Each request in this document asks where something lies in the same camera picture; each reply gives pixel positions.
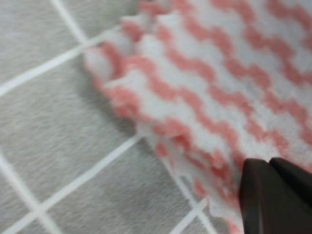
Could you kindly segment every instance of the towel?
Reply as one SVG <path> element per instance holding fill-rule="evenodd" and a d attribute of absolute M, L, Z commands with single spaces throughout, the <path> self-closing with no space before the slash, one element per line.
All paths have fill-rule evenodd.
<path fill-rule="evenodd" d="M 246 158 L 312 172 L 311 0 L 143 0 L 85 52 L 95 88 L 242 234 Z"/>

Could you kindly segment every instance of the cloth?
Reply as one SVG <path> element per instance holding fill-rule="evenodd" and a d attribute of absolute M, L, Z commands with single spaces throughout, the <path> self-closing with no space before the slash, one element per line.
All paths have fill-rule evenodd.
<path fill-rule="evenodd" d="M 115 113 L 233 234 L 244 159 L 312 171 L 311 15 L 311 0 L 142 1 L 85 53 Z"/>

